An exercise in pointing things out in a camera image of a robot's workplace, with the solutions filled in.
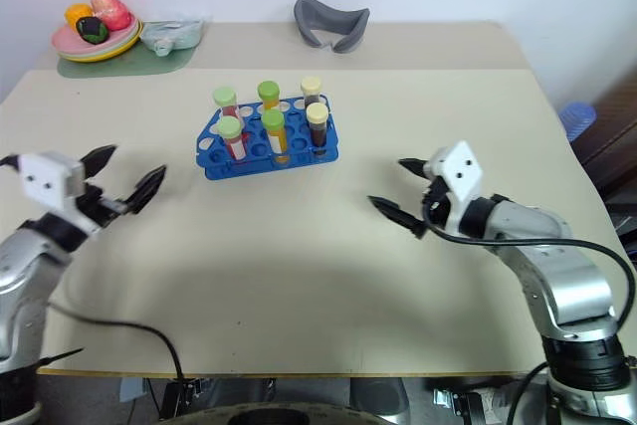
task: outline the test tube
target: test tube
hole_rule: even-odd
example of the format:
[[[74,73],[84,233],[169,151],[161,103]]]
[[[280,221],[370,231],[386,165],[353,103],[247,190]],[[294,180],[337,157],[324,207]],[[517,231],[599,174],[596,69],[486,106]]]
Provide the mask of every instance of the test tube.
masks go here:
[[[276,82],[266,80],[259,83],[257,93],[263,102],[263,109],[270,109],[275,106],[279,106],[279,86]]]
[[[288,151],[288,141],[286,139],[286,119],[277,109],[268,109],[261,115],[261,123],[268,133],[270,147],[275,154],[283,154]],[[278,163],[287,163],[289,156],[276,156]]]
[[[246,157],[246,146],[243,144],[243,135],[241,134],[241,123],[234,116],[222,116],[217,121],[217,131],[226,143],[228,152],[234,159],[243,159]]]
[[[321,87],[320,77],[305,77],[301,80],[301,91],[303,92],[306,108],[311,104],[320,103]]]
[[[310,138],[313,146],[325,146],[327,142],[327,118],[329,110],[321,102],[311,104],[306,108],[306,117],[310,126]],[[325,154],[324,150],[315,151],[316,156]]]
[[[221,87],[212,93],[215,104],[221,109],[224,116],[233,116],[241,123],[241,128],[245,126],[239,107],[237,106],[237,94],[230,87]]]

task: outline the beige tabletop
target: beige tabletop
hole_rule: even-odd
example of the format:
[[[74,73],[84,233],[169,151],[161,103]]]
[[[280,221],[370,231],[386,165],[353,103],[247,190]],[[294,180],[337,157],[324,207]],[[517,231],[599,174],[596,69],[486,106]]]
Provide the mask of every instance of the beige tabletop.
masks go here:
[[[231,85],[251,102],[256,84],[272,79],[292,97],[307,74],[323,78],[338,161],[205,179],[195,142],[213,113],[212,90]],[[95,179],[112,197],[168,165],[157,197],[83,246],[53,300],[161,329],[194,375],[467,374],[542,361],[504,264],[431,235],[417,241],[366,199],[418,212],[426,184],[396,160],[427,158],[458,139],[482,163],[485,195],[555,211],[577,238],[621,251],[554,110],[493,24],[370,25],[349,55],[310,49],[287,24],[215,25],[191,63],[166,75],[69,80],[45,56],[0,111],[0,154],[80,157],[118,144]],[[3,236],[40,214],[8,170],[0,191]],[[620,307],[622,273],[593,259]],[[625,349],[637,346],[634,316],[621,337]],[[49,312],[44,353],[79,346],[48,371],[173,374],[154,336]]]

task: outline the floor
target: floor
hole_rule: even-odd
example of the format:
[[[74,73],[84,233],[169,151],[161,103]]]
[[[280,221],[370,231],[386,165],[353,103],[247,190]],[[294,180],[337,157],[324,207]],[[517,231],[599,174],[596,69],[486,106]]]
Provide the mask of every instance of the floor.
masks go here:
[[[462,418],[433,405],[432,389],[457,383],[457,379],[404,379],[409,396],[412,425],[461,425]],[[166,380],[151,381],[159,403]],[[126,422],[131,403],[119,402],[118,378],[70,376],[39,377],[40,398],[44,406],[41,425],[124,425],[157,422],[157,412],[149,395],[135,401],[130,422]],[[348,379],[279,379],[275,401],[315,401],[334,405],[348,405]]]

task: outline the test tube rack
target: test tube rack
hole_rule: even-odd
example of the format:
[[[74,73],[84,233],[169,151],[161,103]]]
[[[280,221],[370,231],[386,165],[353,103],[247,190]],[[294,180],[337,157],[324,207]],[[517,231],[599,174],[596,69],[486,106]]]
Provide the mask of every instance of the test tube rack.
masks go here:
[[[278,106],[286,118],[288,150],[283,154],[273,153],[268,134],[261,124],[263,104],[254,102],[239,105],[239,112],[245,122],[243,135],[246,157],[235,160],[228,152],[223,138],[217,134],[215,125],[221,115],[218,109],[197,137],[197,164],[204,169],[206,178],[217,180],[335,161],[338,158],[336,128],[329,100],[324,95],[320,97],[329,109],[325,146],[312,145],[303,97],[294,97],[281,99]]]

